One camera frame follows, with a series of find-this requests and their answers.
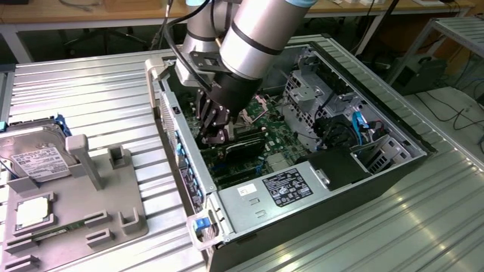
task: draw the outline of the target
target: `ribbed metal surface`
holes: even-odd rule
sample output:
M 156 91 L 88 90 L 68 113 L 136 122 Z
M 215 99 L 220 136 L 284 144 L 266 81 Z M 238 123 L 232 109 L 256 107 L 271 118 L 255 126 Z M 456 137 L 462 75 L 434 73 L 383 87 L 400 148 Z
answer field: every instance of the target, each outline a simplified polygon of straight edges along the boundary
M 434 27 L 484 58 L 484 19 L 479 17 L 438 19 Z
M 132 152 L 150 233 L 106 252 L 71 263 L 63 271 L 204 271 L 200 252 L 191 247 L 182 206 L 162 140 L 151 115 L 144 60 L 150 52 L 19 65 L 10 122 L 58 113 L 74 134 L 86 134 L 90 154 L 123 144 Z M 4 184 L 6 171 L 0 181 Z M 3 235 L 7 188 L 0 185 Z
M 380 198 L 231 271 L 483 271 L 479 167 L 346 50 L 322 45 L 439 153 Z

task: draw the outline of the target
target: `power supply label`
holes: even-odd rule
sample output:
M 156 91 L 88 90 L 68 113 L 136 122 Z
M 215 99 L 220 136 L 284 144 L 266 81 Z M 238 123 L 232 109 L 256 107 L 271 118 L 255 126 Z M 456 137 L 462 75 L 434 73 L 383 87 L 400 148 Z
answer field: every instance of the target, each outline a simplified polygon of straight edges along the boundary
M 12 159 L 34 179 L 68 170 L 64 158 L 55 147 L 14 155 Z
M 312 195 L 311 188 L 296 168 L 266 178 L 263 182 L 279 207 Z

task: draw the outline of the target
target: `metal rack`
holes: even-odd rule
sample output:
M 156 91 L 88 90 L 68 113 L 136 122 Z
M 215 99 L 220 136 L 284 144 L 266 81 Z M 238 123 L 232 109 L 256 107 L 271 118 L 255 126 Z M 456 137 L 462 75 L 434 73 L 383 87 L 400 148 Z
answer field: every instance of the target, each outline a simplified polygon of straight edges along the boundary
M 427 23 L 424 30 L 412 43 L 403 60 L 391 70 L 387 77 L 390 85 L 394 84 L 398 79 L 410 58 L 416 54 L 432 30 L 439 31 L 442 35 L 450 37 L 463 47 L 468 48 L 476 55 L 484 58 L 484 18 L 482 16 L 464 18 L 434 18 Z M 434 53 L 436 49 L 438 46 L 434 46 L 430 49 L 430 53 Z

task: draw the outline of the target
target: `sticker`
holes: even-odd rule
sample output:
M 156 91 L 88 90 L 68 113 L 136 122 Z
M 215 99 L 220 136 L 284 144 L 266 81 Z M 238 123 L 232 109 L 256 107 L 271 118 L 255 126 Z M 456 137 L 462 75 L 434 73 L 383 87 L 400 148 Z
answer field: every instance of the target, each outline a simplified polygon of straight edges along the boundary
M 64 158 L 55 147 L 14 155 L 12 159 L 34 179 L 68 171 Z
M 258 191 L 256 186 L 255 186 L 254 183 L 251 183 L 251 184 L 248 184 L 248 185 L 246 185 L 243 187 L 239 187 L 238 190 L 239 190 L 239 194 L 240 194 L 242 197 L 244 195 L 248 195 L 248 194 Z
M 312 195 L 311 188 L 296 168 L 266 178 L 263 182 L 279 207 Z

